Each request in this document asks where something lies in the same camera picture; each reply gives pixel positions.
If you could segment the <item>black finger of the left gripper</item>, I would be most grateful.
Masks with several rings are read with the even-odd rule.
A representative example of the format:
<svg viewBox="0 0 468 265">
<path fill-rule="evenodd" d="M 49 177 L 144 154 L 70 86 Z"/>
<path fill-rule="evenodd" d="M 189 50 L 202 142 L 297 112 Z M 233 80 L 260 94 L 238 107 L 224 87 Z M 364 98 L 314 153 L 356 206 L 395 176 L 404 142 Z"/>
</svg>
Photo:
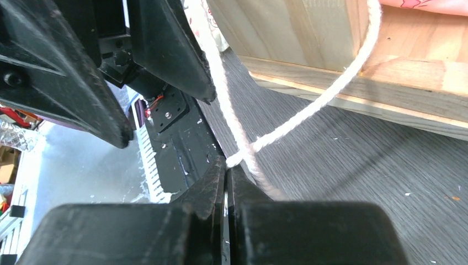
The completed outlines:
<svg viewBox="0 0 468 265">
<path fill-rule="evenodd" d="M 181 1 L 127 2 L 133 60 L 184 93 L 211 103 L 216 98 L 208 61 Z"/>
<path fill-rule="evenodd" d="M 91 1 L 1 2 L 1 102 L 123 149 L 133 131 L 101 54 Z"/>
</svg>

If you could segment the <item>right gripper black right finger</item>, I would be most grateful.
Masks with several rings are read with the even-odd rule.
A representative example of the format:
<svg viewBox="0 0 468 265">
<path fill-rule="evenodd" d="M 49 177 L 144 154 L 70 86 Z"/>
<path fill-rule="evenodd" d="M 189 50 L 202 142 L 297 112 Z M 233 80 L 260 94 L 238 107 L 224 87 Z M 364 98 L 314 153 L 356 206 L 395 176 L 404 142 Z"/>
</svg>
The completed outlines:
<svg viewBox="0 0 468 265">
<path fill-rule="evenodd" d="M 226 173 L 232 264 L 408 264 L 387 213 L 368 202 L 274 201 Z"/>
</svg>

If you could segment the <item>wooden slatted pet bed frame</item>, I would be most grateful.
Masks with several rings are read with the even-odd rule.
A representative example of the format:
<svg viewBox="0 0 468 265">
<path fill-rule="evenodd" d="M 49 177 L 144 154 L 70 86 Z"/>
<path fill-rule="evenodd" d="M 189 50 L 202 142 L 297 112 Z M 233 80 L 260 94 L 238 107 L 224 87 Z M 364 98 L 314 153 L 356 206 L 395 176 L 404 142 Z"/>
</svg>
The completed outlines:
<svg viewBox="0 0 468 265">
<path fill-rule="evenodd" d="M 256 83 L 316 99 L 354 60 L 366 1 L 209 1 Z M 334 107 L 467 139 L 467 17 L 427 1 L 386 2 L 377 43 Z"/>
</svg>

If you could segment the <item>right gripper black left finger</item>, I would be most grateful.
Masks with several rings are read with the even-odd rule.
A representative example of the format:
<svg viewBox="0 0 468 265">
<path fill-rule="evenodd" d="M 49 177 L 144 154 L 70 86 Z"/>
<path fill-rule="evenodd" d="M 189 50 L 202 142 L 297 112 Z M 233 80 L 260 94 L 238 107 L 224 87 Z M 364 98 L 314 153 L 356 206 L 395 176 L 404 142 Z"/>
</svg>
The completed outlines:
<svg viewBox="0 0 468 265">
<path fill-rule="evenodd" d="M 50 210 L 19 264 L 221 264 L 226 162 L 168 204 L 64 204 Z"/>
</svg>

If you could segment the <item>pink printed cushion with ties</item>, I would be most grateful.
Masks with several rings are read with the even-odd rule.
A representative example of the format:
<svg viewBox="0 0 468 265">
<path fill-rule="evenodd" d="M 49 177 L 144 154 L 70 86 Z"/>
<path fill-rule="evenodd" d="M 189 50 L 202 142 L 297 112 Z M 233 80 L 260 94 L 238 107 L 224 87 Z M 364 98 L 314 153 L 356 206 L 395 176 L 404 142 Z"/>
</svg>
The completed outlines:
<svg viewBox="0 0 468 265">
<path fill-rule="evenodd" d="M 285 123 L 279 125 L 272 132 L 267 133 L 255 142 L 247 140 L 246 133 L 232 106 L 225 69 L 221 64 L 220 52 L 230 47 L 224 35 L 220 31 L 214 16 L 208 5 L 209 1 L 183 1 L 185 14 L 195 36 L 206 52 L 210 72 L 215 81 L 217 98 L 221 112 L 230 128 L 238 146 L 238 152 L 227 159 L 227 165 L 233 167 L 245 162 L 250 172 L 253 173 L 255 182 L 268 195 L 275 199 L 281 197 L 279 190 L 274 187 L 260 170 L 255 154 L 266 146 L 276 142 L 300 124 L 318 113 L 324 106 L 331 102 L 346 88 L 359 74 L 371 56 L 377 43 L 382 19 L 382 6 L 386 2 L 396 4 L 398 1 L 366 1 L 368 8 L 368 28 L 365 39 L 358 50 L 354 60 L 316 99 L 310 100 L 310 104 Z M 462 14 L 467 17 L 466 1 L 427 1 L 429 10 L 433 13 Z"/>
</svg>

